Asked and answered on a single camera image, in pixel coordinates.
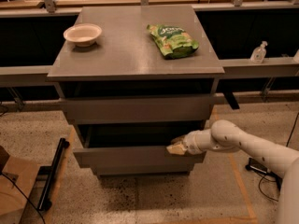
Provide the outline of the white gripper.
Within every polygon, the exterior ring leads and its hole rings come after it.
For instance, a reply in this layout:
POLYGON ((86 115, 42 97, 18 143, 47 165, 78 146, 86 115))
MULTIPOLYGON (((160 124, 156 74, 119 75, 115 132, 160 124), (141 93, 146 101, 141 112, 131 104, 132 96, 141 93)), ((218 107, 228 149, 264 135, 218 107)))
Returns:
POLYGON ((199 155, 204 153, 204 142, 206 141, 206 135, 203 132, 190 132, 188 134, 181 135, 171 140, 171 144, 167 146, 167 151, 172 155, 183 156, 186 151, 191 155, 199 155))

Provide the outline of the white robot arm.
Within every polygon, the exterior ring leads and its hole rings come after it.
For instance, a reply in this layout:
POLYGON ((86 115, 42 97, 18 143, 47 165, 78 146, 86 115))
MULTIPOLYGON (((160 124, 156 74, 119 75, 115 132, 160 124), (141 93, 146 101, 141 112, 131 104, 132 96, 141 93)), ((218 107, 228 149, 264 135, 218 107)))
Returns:
POLYGON ((243 150, 282 179, 276 224, 299 224, 299 151, 246 133, 228 120, 209 129, 175 138, 166 147, 173 155, 198 155, 205 151, 243 150))

